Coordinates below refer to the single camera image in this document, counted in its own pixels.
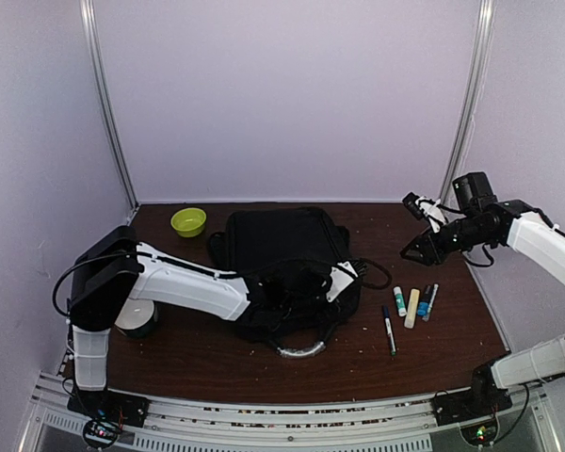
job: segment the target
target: green bowl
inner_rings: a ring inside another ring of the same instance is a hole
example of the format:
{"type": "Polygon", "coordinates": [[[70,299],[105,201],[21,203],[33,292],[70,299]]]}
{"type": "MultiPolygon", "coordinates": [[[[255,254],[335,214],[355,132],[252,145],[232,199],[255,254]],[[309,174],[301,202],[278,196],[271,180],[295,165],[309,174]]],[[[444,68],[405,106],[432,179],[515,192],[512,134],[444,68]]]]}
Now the green bowl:
{"type": "Polygon", "coordinates": [[[176,212],[171,218],[171,227],[181,237],[195,237],[205,229],[207,214],[197,207],[176,212]]]}

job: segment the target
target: brown wooden table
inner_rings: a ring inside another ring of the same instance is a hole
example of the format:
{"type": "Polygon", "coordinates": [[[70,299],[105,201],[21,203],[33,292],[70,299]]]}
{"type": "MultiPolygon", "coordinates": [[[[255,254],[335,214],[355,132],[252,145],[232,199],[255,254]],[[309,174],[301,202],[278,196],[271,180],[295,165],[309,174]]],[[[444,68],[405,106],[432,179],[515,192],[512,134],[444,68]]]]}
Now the brown wooden table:
{"type": "MultiPolygon", "coordinates": [[[[211,265],[205,241],[223,231],[236,210],[297,204],[206,204],[207,228],[192,239],[178,237],[170,217],[183,205],[143,205],[133,225],[138,238],[163,252],[211,265]]],[[[381,399],[467,386],[479,364],[505,352],[490,313],[459,255],[443,266],[403,261],[398,252],[425,225],[401,204],[320,204],[351,232],[351,252],[387,266],[405,298],[412,287],[438,283],[428,323],[413,330],[397,316],[391,287],[363,290],[360,309],[337,329],[327,350],[306,360],[286,360],[261,344],[234,336],[217,317],[160,305],[160,328],[142,340],[111,334],[109,384],[116,389],[197,400],[248,403],[313,403],[381,399]],[[381,304],[392,311],[398,352],[390,356],[381,304]]],[[[371,278],[379,277],[372,270],[371,278]]],[[[305,347],[311,331],[288,345],[305,347]]]]}

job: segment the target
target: marker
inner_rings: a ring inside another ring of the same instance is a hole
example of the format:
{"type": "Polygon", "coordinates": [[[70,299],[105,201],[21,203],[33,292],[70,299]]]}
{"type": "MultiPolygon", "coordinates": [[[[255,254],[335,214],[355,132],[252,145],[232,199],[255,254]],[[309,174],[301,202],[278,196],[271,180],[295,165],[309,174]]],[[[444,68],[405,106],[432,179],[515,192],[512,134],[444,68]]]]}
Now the marker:
{"type": "Polygon", "coordinates": [[[433,300],[435,300],[435,296],[437,295],[437,289],[440,285],[433,284],[433,291],[431,292],[431,301],[429,302],[429,307],[427,309],[427,313],[423,317],[423,320],[429,322],[429,315],[431,314],[431,309],[433,309],[433,300]]]}
{"type": "Polygon", "coordinates": [[[427,315],[429,304],[431,303],[432,293],[433,293],[433,286],[427,284],[427,286],[425,286],[425,292],[423,292],[423,297],[421,297],[421,300],[418,302],[418,309],[416,310],[416,314],[419,317],[422,317],[423,315],[427,315]]]}
{"type": "Polygon", "coordinates": [[[397,313],[400,317],[406,316],[406,305],[404,304],[404,296],[402,295],[402,289],[397,286],[394,287],[395,296],[395,306],[397,306],[397,313]]]}
{"type": "Polygon", "coordinates": [[[411,297],[408,300],[408,314],[404,319],[404,328],[414,328],[414,321],[416,320],[416,308],[418,307],[418,298],[420,295],[420,290],[411,290],[411,297]]]}
{"type": "Polygon", "coordinates": [[[396,341],[394,340],[394,332],[392,331],[392,320],[389,318],[389,310],[383,305],[383,317],[385,317],[385,330],[387,330],[387,339],[389,340],[389,349],[392,356],[396,355],[396,341]]]}

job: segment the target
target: green glue stick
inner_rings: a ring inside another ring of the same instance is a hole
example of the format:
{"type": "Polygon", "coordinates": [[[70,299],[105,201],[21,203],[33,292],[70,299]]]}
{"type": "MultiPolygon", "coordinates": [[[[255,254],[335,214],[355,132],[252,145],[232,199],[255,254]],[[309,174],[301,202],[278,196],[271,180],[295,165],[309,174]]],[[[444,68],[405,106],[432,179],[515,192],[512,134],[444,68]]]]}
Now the green glue stick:
{"type": "Polygon", "coordinates": [[[406,304],[404,303],[404,296],[402,289],[399,286],[394,287],[395,306],[397,306],[397,313],[400,317],[406,316],[406,304]]]}

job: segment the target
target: wall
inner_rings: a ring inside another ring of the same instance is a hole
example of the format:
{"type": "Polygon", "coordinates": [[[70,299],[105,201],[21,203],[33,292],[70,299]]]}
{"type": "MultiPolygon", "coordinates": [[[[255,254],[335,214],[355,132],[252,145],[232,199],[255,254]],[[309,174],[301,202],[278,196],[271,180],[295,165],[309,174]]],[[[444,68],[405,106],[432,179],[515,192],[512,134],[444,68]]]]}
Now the wall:
{"type": "MultiPolygon", "coordinates": [[[[490,67],[464,162],[500,199],[541,207],[565,231],[565,1],[498,2],[490,67]]],[[[513,350],[565,331],[565,289],[511,250],[478,270],[513,350]]],[[[547,386],[565,433],[565,380],[547,386]]]]}
{"type": "Polygon", "coordinates": [[[96,2],[138,198],[438,193],[478,9],[477,0],[96,2]]]}
{"type": "Polygon", "coordinates": [[[92,77],[78,2],[0,0],[0,451],[62,358],[55,279],[127,214],[92,77]]]}

